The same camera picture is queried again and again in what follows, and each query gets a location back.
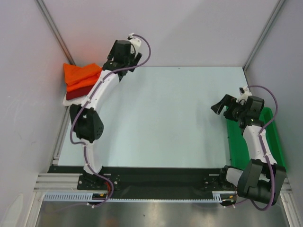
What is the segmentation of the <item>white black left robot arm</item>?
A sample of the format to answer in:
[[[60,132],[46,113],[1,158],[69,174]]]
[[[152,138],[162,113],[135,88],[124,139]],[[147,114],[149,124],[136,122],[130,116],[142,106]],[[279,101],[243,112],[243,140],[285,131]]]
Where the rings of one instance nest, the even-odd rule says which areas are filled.
[[[70,106],[70,117],[73,133],[80,139],[84,152],[84,170],[91,174],[88,183],[94,189],[101,188],[105,178],[98,172],[103,167],[101,159],[94,151],[94,143],[104,131],[104,124],[99,116],[99,111],[106,100],[106,97],[114,87],[128,73],[133,72],[142,54],[139,52],[142,41],[136,37],[129,37],[127,40],[116,40],[109,52],[107,61],[102,66],[101,74],[89,94],[81,104]]]

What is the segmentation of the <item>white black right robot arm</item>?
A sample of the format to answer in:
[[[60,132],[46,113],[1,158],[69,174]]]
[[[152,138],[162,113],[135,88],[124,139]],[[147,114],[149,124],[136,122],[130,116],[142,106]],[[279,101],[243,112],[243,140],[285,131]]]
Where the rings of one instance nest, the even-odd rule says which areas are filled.
[[[228,94],[211,106],[215,114],[222,113],[238,123],[250,157],[244,170],[225,166],[218,184],[224,190],[235,186],[237,194],[250,200],[258,210],[275,205],[286,177],[285,167],[277,163],[267,143],[265,124],[260,120],[263,108],[262,98],[248,95],[237,100]]]

